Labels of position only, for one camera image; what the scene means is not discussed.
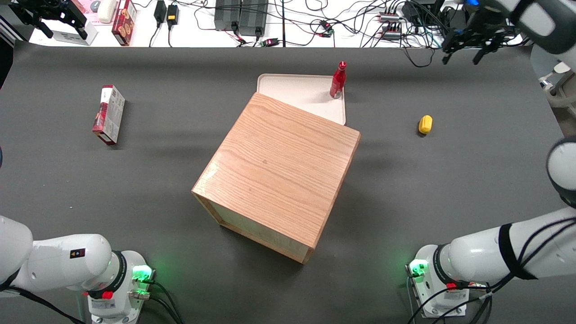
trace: green light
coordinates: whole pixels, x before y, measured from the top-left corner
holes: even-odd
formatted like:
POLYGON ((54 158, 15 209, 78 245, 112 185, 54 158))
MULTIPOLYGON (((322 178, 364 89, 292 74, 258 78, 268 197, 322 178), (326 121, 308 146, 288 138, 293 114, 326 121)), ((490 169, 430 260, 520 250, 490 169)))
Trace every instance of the green light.
POLYGON ((152 276, 152 268, 147 265, 134 266, 132 268, 133 280, 148 280, 152 276))
POLYGON ((428 262, 426 260, 416 259, 410 262, 409 267, 412 269, 412 276, 420 277, 423 276, 426 272, 426 268, 428 268, 428 262))

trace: white tray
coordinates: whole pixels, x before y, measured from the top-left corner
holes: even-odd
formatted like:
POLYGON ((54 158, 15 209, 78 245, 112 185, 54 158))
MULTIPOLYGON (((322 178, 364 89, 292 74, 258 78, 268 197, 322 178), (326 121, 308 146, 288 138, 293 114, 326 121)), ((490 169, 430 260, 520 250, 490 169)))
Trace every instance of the white tray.
POLYGON ((262 74, 256 91, 331 120, 346 124, 344 90, 338 99, 330 96, 332 76, 304 76, 299 74, 262 74))

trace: yellow object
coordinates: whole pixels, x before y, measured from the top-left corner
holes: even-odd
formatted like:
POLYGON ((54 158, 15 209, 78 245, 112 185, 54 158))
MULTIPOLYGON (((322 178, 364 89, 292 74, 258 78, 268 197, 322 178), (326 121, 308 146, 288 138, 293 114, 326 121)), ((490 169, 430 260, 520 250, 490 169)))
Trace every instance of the yellow object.
POLYGON ((418 131, 422 134, 428 134, 432 130, 432 117, 426 115, 422 117, 420 120, 420 124, 418 124, 418 131))

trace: red box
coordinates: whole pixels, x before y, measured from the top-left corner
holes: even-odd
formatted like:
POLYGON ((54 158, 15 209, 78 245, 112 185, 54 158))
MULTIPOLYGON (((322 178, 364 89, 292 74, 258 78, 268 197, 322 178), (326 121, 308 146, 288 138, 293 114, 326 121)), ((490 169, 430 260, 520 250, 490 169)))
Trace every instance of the red box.
POLYGON ((92 132, 104 143, 114 145, 118 142, 118 132, 122 121, 122 112, 126 100, 113 85, 104 85, 100 97, 100 109, 92 132))
POLYGON ((112 25, 112 33, 116 36, 116 40, 121 46, 130 45, 135 22, 136 8, 134 8, 132 1, 120 0, 116 10, 116 17, 114 17, 114 24, 112 25))

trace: wood grain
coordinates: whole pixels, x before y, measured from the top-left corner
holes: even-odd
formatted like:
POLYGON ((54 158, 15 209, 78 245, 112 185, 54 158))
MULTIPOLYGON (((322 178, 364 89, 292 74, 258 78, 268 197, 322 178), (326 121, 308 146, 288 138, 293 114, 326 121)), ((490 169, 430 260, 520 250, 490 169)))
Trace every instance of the wood grain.
POLYGON ((316 248, 359 140, 356 130, 255 93, 192 192, 220 224, 304 260, 316 248), (262 227, 230 223, 241 223, 236 216, 223 220, 226 209, 262 227))

